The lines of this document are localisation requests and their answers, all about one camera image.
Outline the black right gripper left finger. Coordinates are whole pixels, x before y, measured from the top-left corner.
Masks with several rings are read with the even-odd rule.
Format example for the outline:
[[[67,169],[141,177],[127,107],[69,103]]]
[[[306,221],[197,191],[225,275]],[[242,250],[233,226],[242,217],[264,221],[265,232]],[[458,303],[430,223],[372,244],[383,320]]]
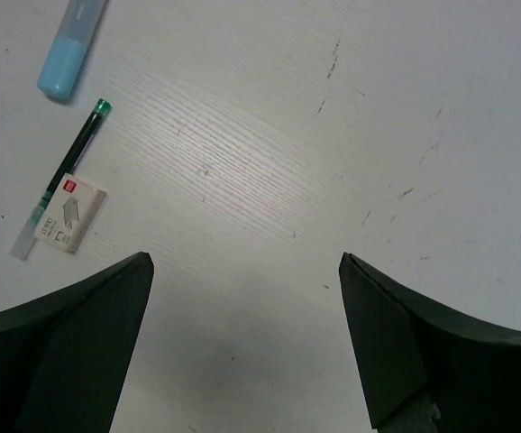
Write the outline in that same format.
[[[110,430],[153,275],[136,253],[0,312],[0,432]]]

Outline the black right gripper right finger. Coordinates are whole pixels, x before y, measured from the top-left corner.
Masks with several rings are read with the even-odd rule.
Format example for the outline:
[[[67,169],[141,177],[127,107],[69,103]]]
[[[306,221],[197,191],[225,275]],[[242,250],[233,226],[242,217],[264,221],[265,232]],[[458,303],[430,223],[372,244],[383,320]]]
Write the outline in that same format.
[[[373,429],[521,432],[521,331],[447,307],[350,253],[339,276]]]

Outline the green pen refill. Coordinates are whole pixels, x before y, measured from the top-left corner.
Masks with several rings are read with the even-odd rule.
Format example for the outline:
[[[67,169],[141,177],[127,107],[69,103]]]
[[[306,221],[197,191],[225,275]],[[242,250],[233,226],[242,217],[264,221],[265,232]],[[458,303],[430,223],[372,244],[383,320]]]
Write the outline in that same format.
[[[34,231],[41,220],[41,217],[50,204],[50,200],[59,186],[61,179],[65,174],[73,174],[78,161],[84,154],[86,148],[93,140],[93,137],[99,131],[104,120],[108,117],[112,110],[112,106],[103,98],[100,98],[80,129],[76,139],[71,144],[68,152],[64,156],[62,162],[51,178],[50,183],[42,193],[36,207],[31,212],[26,223],[24,224],[20,234],[17,236],[10,250],[13,258],[25,260],[36,240]]]

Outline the light blue highlighter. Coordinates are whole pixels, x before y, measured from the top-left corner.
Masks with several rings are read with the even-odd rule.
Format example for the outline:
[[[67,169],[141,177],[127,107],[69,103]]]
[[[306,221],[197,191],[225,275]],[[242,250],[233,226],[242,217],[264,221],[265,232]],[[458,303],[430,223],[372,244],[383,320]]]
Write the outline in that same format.
[[[105,0],[69,1],[37,81],[47,97],[71,98],[105,4]]]

